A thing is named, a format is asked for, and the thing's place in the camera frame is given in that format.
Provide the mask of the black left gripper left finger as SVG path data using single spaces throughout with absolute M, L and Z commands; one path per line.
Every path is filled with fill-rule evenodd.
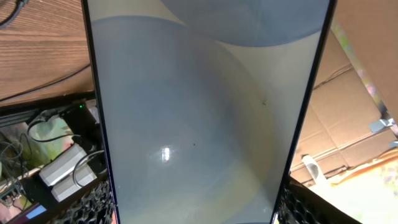
M 114 215 L 113 196 L 109 181 L 100 182 L 82 196 L 64 215 L 55 218 L 53 224 L 112 224 Z

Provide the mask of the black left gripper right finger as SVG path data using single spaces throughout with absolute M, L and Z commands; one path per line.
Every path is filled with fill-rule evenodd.
M 281 224 L 360 224 L 291 177 L 283 185 L 276 220 Z

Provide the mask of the Samsung Galaxy smartphone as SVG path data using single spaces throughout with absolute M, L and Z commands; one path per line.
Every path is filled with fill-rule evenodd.
M 336 2 L 81 6 L 116 221 L 272 222 Z

